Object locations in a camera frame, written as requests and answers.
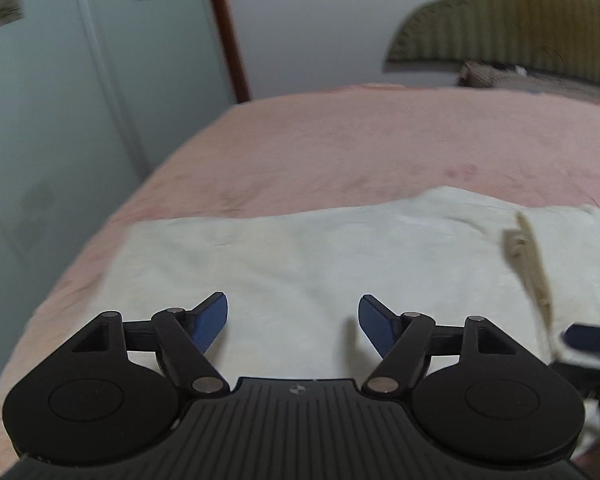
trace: round black disc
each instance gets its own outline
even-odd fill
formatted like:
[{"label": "round black disc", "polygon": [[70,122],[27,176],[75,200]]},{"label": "round black disc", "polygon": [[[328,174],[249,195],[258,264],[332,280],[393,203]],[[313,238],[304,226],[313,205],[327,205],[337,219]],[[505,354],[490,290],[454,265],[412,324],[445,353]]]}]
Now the round black disc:
[{"label": "round black disc", "polygon": [[2,414],[19,453],[93,465],[132,456],[169,431],[178,399],[167,379],[128,361],[88,356],[41,366],[11,390]]},{"label": "round black disc", "polygon": [[424,378],[413,392],[421,427],[442,446],[498,464],[542,462],[570,452],[584,421],[579,394],[544,365],[503,360]]}]

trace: small logo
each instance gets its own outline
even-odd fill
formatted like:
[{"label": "small logo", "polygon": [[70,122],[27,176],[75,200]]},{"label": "small logo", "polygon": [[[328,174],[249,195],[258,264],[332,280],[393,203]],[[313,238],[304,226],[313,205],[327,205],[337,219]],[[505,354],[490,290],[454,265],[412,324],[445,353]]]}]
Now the small logo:
[{"label": "small logo", "polygon": [[296,384],[296,386],[289,388],[289,391],[294,395],[300,396],[306,393],[306,388],[302,384]]}]

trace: dark blue object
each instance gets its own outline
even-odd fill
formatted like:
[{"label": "dark blue object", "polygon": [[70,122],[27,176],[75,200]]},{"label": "dark blue object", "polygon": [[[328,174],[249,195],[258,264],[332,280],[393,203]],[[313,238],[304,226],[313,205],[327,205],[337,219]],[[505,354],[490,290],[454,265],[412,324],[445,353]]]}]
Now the dark blue object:
[{"label": "dark blue object", "polygon": [[358,303],[358,322],[371,344],[385,357],[402,332],[400,317],[370,294],[365,294]]},{"label": "dark blue object", "polygon": [[195,316],[191,340],[198,350],[204,353],[226,325],[226,296],[214,294],[191,313]]},{"label": "dark blue object", "polygon": [[573,324],[562,334],[562,339],[574,350],[600,354],[600,326]]}]

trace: white towel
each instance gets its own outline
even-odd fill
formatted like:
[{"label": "white towel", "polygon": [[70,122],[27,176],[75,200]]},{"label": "white towel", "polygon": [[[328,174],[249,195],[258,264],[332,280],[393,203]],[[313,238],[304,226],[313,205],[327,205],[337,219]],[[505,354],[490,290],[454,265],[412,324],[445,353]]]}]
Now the white towel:
[{"label": "white towel", "polygon": [[[373,294],[438,324],[485,316],[547,362],[541,318],[504,257],[518,209],[444,187],[376,206],[137,224],[75,328],[103,310],[149,319],[221,290],[229,321],[208,354],[229,382],[362,380],[380,361],[356,320],[360,297]],[[132,359],[156,367],[150,354]]]}]

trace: white cloth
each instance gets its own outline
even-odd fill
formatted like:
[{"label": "white cloth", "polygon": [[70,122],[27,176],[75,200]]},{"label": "white cloth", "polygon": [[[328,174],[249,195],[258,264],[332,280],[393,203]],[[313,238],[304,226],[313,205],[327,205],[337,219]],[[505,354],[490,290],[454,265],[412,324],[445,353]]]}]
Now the white cloth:
[{"label": "white cloth", "polygon": [[554,357],[562,362],[600,368],[600,354],[569,348],[562,334],[573,323],[600,325],[600,209],[591,206],[526,209],[524,234],[536,264],[523,272],[538,286],[537,303],[547,305]]},{"label": "white cloth", "polygon": [[[149,319],[220,290],[229,321],[207,354],[230,383],[362,380],[380,361],[356,319],[360,297],[372,294],[438,324],[485,316],[547,362],[540,316],[504,258],[519,209],[442,187],[376,206],[136,224],[75,328],[103,310]],[[152,354],[132,359],[156,367]]]}]

